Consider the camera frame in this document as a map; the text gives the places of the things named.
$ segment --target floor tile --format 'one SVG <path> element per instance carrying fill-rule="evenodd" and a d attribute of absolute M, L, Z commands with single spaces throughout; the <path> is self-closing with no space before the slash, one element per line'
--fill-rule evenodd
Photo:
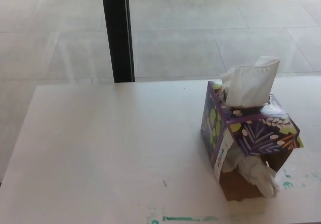
<path fill-rule="evenodd" d="M 177 29 L 246 28 L 233 0 L 171 0 Z"/>
<path fill-rule="evenodd" d="M 58 36 L 58 33 L 0 34 L 0 79 L 44 78 Z"/>
<path fill-rule="evenodd" d="M 182 81 L 184 77 L 136 77 L 136 82 L 160 82 L 160 81 Z"/>
<path fill-rule="evenodd" d="M 137 77 L 208 75 L 225 72 L 210 30 L 138 32 Z"/>
<path fill-rule="evenodd" d="M 321 71 L 321 27 L 287 30 L 314 70 Z"/>
<path fill-rule="evenodd" d="M 237 0 L 249 27 L 313 27 L 317 23 L 297 0 Z"/>
<path fill-rule="evenodd" d="M 171 0 L 135 0 L 129 3 L 132 30 L 175 29 Z"/>
<path fill-rule="evenodd" d="M 23 32 L 38 0 L 0 0 L 0 32 Z"/>
<path fill-rule="evenodd" d="M 184 76 L 184 80 L 215 80 L 221 79 L 220 75 Z"/>
<path fill-rule="evenodd" d="M 48 79 L 113 77 L 107 33 L 61 33 Z"/>
<path fill-rule="evenodd" d="M 284 28 L 215 30 L 227 69 L 254 64 L 260 56 L 281 60 L 278 72 L 312 72 L 313 69 Z"/>
<path fill-rule="evenodd" d="M 138 30 L 246 28 L 233 0 L 137 0 Z"/>
<path fill-rule="evenodd" d="M 102 0 L 40 0 L 28 30 L 99 31 L 102 14 Z"/>
<path fill-rule="evenodd" d="M 321 0 L 298 0 L 321 26 Z"/>

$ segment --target white tissue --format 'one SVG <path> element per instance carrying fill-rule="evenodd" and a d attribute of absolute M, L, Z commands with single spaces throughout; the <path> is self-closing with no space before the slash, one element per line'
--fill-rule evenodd
<path fill-rule="evenodd" d="M 276 172 L 263 164 L 256 156 L 244 156 L 235 143 L 227 152 L 222 172 L 230 172 L 237 167 L 238 172 L 251 184 L 256 185 L 265 197 L 273 197 L 279 190 L 275 180 Z"/>
<path fill-rule="evenodd" d="M 258 107 L 269 100 L 280 60 L 260 57 L 254 65 L 240 65 L 221 75 L 226 105 Z"/>
<path fill-rule="evenodd" d="M 279 190 L 274 179 L 276 172 L 256 156 L 242 156 L 238 162 L 238 171 L 248 182 L 256 185 L 265 197 L 273 197 Z"/>

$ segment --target green paint stain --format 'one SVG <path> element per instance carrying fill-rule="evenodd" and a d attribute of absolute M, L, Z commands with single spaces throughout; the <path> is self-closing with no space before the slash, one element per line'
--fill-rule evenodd
<path fill-rule="evenodd" d="M 283 186 L 284 186 L 285 189 L 288 189 L 288 188 L 293 187 L 293 184 L 291 182 L 286 181 L 286 182 L 283 183 Z"/>
<path fill-rule="evenodd" d="M 193 217 L 185 217 L 185 216 L 180 216 L 180 217 L 168 217 L 168 216 L 163 216 L 163 221 L 166 220 L 184 220 L 184 221 L 197 221 L 200 222 L 200 218 L 193 218 Z"/>
<path fill-rule="evenodd" d="M 320 177 L 317 173 L 312 173 L 312 175 L 313 175 L 316 179 L 318 179 L 319 181 L 321 181 L 321 177 Z"/>
<path fill-rule="evenodd" d="M 215 220 L 218 220 L 217 217 L 212 216 L 212 215 L 206 216 L 206 217 L 204 217 L 204 218 L 202 219 L 202 221 L 215 221 Z"/>

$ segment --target table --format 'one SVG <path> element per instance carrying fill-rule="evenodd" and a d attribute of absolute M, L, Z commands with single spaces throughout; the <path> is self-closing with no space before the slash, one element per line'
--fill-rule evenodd
<path fill-rule="evenodd" d="M 321 221 L 321 78 L 273 93 L 301 128 L 276 198 L 227 202 L 200 135 L 206 81 L 39 86 L 0 188 L 2 224 Z"/>

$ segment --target tissue box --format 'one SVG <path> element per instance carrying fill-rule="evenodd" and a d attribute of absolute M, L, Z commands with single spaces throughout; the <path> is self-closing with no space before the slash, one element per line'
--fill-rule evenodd
<path fill-rule="evenodd" d="M 217 181 L 227 200 L 262 196 L 255 185 L 236 170 L 222 173 L 222 164 L 233 143 L 244 155 L 255 155 L 276 172 L 292 150 L 303 147 L 299 128 L 273 94 L 259 108 L 230 108 L 225 105 L 221 81 L 209 81 L 201 132 Z"/>

